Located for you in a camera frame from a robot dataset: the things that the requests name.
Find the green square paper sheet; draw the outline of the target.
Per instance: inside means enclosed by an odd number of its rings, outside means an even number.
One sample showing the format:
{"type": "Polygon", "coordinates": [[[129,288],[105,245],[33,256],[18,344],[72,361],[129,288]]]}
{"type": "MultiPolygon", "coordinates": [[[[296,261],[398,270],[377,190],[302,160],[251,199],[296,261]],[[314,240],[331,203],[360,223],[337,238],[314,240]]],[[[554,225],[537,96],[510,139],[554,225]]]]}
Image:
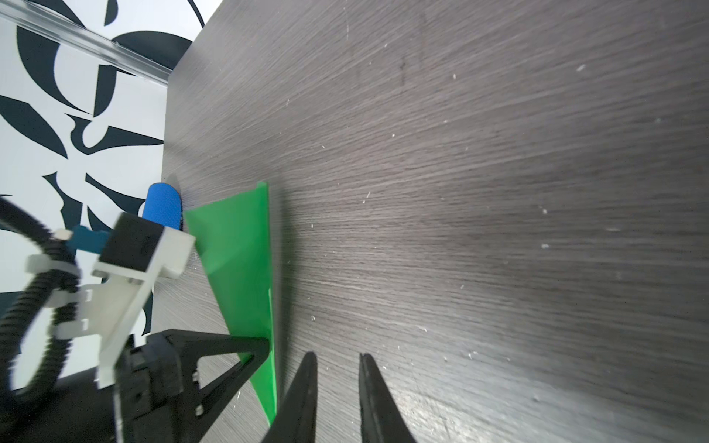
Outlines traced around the green square paper sheet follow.
{"type": "Polygon", "coordinates": [[[231,335],[269,341],[266,360],[250,381],[271,424],[278,394],[268,184],[189,210],[185,222],[231,335]]]}

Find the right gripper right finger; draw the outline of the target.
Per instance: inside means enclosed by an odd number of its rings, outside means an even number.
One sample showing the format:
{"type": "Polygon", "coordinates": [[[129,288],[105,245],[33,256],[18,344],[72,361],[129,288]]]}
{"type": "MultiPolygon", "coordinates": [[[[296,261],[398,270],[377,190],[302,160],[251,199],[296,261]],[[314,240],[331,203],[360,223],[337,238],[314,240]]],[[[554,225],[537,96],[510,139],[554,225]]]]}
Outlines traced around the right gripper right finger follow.
{"type": "Polygon", "coordinates": [[[364,443],[415,443],[371,354],[360,354],[358,387],[364,443]]]}

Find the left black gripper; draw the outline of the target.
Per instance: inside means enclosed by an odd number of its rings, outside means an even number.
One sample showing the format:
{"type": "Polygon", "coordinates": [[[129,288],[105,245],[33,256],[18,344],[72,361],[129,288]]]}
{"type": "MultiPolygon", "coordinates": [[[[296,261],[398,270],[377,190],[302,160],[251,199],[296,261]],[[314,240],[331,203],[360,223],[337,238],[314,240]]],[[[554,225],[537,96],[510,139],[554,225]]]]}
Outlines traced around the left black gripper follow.
{"type": "Polygon", "coordinates": [[[62,378],[37,409],[1,421],[3,442],[199,442],[263,365],[266,338],[167,330],[125,350],[116,383],[62,378]]]}

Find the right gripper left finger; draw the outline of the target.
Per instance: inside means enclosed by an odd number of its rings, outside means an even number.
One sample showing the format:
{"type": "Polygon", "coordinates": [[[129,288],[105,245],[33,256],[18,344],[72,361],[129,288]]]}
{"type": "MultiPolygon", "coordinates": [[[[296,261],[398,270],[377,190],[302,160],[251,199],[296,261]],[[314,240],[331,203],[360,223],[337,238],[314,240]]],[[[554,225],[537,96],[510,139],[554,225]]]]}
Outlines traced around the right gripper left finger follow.
{"type": "Polygon", "coordinates": [[[318,360],[307,352],[262,443],[316,441],[318,360]]]}

